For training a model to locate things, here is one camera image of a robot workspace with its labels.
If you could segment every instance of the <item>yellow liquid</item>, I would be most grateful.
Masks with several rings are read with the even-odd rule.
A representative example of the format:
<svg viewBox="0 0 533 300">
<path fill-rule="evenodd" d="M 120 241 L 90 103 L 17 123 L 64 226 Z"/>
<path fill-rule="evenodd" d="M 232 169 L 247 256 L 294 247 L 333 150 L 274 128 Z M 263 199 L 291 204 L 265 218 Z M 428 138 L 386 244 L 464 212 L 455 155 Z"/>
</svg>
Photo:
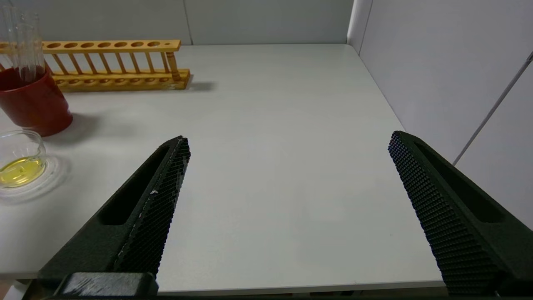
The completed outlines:
<svg viewBox="0 0 533 300">
<path fill-rule="evenodd" d="M 44 171 L 43 161 L 22 157 L 0 169 L 0 185 L 17 187 L 32 182 Z"/>
</svg>

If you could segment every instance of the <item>petri dish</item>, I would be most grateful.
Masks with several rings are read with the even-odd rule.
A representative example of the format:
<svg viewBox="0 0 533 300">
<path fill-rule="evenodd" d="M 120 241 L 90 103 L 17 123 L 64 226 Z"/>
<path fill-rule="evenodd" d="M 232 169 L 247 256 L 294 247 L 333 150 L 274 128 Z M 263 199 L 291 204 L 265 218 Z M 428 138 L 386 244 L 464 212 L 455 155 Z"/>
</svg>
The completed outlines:
<svg viewBox="0 0 533 300">
<path fill-rule="evenodd" d="M 38 133 L 0 133 L 0 188 L 18 188 L 34 182 L 44 173 L 46 161 L 46 149 Z"/>
</svg>

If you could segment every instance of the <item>table surface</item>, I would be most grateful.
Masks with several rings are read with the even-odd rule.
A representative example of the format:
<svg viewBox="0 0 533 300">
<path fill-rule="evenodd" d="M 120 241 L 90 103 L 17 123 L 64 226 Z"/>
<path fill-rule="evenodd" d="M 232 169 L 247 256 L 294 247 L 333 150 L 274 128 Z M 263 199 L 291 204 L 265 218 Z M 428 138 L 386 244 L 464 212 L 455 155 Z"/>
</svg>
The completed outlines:
<svg viewBox="0 0 533 300">
<path fill-rule="evenodd" d="M 191 160 L 161 293 L 443 286 L 387 152 L 402 130 L 347 45 L 183 46 L 188 90 L 66 94 L 68 177 L 0 201 L 0 277 L 31 278 L 164 141 Z M 0 129 L 16 129 L 0 112 Z"/>
</svg>

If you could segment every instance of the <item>wooden dowel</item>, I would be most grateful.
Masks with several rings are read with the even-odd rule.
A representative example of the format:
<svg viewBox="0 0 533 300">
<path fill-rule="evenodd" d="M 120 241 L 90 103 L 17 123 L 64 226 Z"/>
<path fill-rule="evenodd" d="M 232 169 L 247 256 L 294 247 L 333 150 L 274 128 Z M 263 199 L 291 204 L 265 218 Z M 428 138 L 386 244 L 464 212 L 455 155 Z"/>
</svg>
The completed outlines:
<svg viewBox="0 0 533 300">
<path fill-rule="evenodd" d="M 91 71 L 93 72 L 93 74 L 97 74 L 98 72 L 96 71 L 96 68 L 94 67 L 93 61 L 91 57 L 89 56 L 89 53 L 83 53 L 83 55 L 85 56 L 85 59 L 87 60 L 87 63 L 89 64 L 89 67 L 91 68 Z"/>
<path fill-rule="evenodd" d="M 168 64 L 170 65 L 170 70 L 172 70 L 172 79 L 174 81 L 179 81 L 180 72 L 177 70 L 176 58 L 174 57 L 174 52 L 167 52 Z"/>
<path fill-rule="evenodd" d="M 146 60 L 148 61 L 148 67 L 150 68 L 150 73 L 155 73 L 154 65 L 152 65 L 152 58 L 150 57 L 150 52 L 145 52 Z"/>
<path fill-rule="evenodd" d="M 140 74 L 141 70 L 139 70 L 139 65 L 137 64 L 137 60 L 135 59 L 135 53 L 131 52 L 130 57 L 132 59 L 133 67 L 135 68 L 135 72 L 137 74 Z"/>
<path fill-rule="evenodd" d="M 74 68 L 76 68 L 76 71 L 78 74 L 83 74 L 82 69 L 79 67 L 78 62 L 76 61 L 76 58 L 74 57 L 74 54 L 69 53 L 68 57 L 70 57 L 70 61 L 72 61 L 72 64 L 74 65 Z"/>
<path fill-rule="evenodd" d="M 48 62 L 46 62 L 46 60 L 44 61 L 44 68 L 50 71 L 50 75 L 54 75 L 54 72 L 52 71 L 52 69 L 48 65 Z"/>
<path fill-rule="evenodd" d="M 168 64 L 166 63 L 166 57 L 163 52 L 161 52 L 161 59 L 163 60 L 163 66 L 165 66 L 165 73 L 168 73 Z"/>
<path fill-rule="evenodd" d="M 122 62 L 120 53 L 115 53 L 115 56 L 117 57 L 118 65 L 120 66 L 120 70 L 122 71 L 122 74 L 126 74 L 126 68 L 124 68 L 124 63 Z"/>
<path fill-rule="evenodd" d="M 61 59 L 59 59 L 58 55 L 57 54 L 52 54 L 52 57 L 54 58 L 55 63 L 58 64 L 59 68 L 63 72 L 63 75 L 69 75 L 67 69 L 65 69 L 65 66 L 61 62 Z"/>
<path fill-rule="evenodd" d="M 111 69 L 109 68 L 109 65 L 107 64 L 106 57 L 103 55 L 103 53 L 99 53 L 100 59 L 102 60 L 103 67 L 106 68 L 107 74 L 111 74 Z"/>
</svg>

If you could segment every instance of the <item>textured gripper pad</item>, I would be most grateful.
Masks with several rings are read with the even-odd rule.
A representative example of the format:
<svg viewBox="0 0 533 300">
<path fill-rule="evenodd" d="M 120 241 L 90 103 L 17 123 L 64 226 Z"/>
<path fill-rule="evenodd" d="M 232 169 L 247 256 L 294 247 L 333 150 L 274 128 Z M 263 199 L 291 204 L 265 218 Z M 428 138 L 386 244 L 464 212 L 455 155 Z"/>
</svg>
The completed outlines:
<svg viewBox="0 0 533 300">
<path fill-rule="evenodd" d="M 39 271 L 41 283 L 55 288 L 76 272 L 155 276 L 190 155 L 181 136 L 157 148 Z"/>
<path fill-rule="evenodd" d="M 451 295 L 532 295 L 531 230 L 417 137 L 389 153 Z"/>
</svg>

